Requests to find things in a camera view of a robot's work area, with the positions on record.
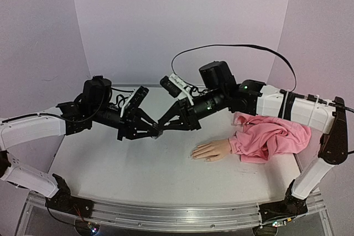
pink cloth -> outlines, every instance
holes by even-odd
[[[299,153],[311,138],[309,127],[276,117],[236,113],[235,124],[239,126],[229,142],[243,162],[263,163],[273,155]]]

pink sleeve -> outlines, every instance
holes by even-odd
[[[233,154],[241,154],[241,143],[237,140],[236,136],[230,137],[228,142],[231,146],[231,151]]]

light purple backdrop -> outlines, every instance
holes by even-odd
[[[74,0],[0,0],[0,117],[72,100],[90,77]],[[48,170],[61,138],[11,149]],[[14,235],[28,191],[0,182],[0,234]]]
[[[92,75],[113,83],[159,84],[177,53],[213,43],[255,43],[276,49],[288,0],[75,0]],[[236,79],[266,81],[272,54],[208,48],[182,55],[175,69],[201,84],[198,68],[229,62]]]
[[[289,0],[279,51],[293,64],[300,93],[340,96],[354,107],[354,0]],[[287,67],[275,61],[268,83],[292,87]],[[349,149],[353,150],[354,114],[347,113]],[[320,134],[300,158],[306,165],[318,150]],[[330,171],[320,188],[329,210],[335,235],[354,230],[354,155]]]

mannequin hand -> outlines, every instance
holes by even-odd
[[[232,153],[232,151],[228,139],[215,140],[208,144],[199,145],[196,150],[193,150],[192,158],[207,158],[206,161],[217,161],[221,160],[223,157],[230,153]]]

white table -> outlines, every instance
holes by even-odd
[[[150,88],[141,108],[158,120],[174,102],[166,90]],[[232,136],[232,118],[223,110],[201,120],[198,131],[132,141],[118,141],[117,130],[94,123],[65,137],[50,172],[62,176],[73,195],[111,202],[205,206],[283,199],[300,174],[293,154],[266,164],[243,163],[238,155],[218,162],[189,158],[198,144]]]

